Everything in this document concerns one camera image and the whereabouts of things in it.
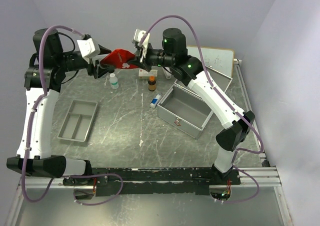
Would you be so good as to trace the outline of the red first aid kit pouch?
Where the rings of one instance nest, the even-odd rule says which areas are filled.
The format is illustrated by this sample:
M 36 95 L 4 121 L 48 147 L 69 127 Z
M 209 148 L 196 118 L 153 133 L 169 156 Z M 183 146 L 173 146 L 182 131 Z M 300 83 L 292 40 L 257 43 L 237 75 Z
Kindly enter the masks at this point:
M 138 66 L 128 64 L 135 55 L 124 49 L 115 49 L 100 61 L 101 66 L 113 66 L 115 69 L 137 69 Z

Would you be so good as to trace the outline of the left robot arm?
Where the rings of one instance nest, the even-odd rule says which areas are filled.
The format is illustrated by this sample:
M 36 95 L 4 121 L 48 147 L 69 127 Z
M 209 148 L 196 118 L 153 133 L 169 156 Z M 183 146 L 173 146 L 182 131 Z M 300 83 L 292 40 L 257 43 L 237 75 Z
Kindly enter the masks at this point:
M 23 176 L 61 178 L 75 176 L 81 185 L 94 178 L 88 160 L 72 160 L 52 155 L 50 136 L 56 102 L 67 72 L 86 69 L 90 76 L 101 77 L 100 64 L 93 58 L 109 54 L 89 34 L 73 42 L 79 50 L 65 52 L 57 29 L 37 30 L 33 35 L 36 52 L 31 56 L 24 74 L 26 115 L 23 134 L 17 153 L 6 160 L 6 167 Z

